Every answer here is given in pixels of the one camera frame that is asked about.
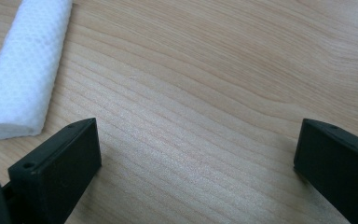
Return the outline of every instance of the light wooden surface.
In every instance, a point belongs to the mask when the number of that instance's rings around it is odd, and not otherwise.
[[[0,182],[91,117],[103,168],[67,223],[347,223],[292,167],[303,118],[358,135],[358,1],[75,0],[45,129],[0,141]]]

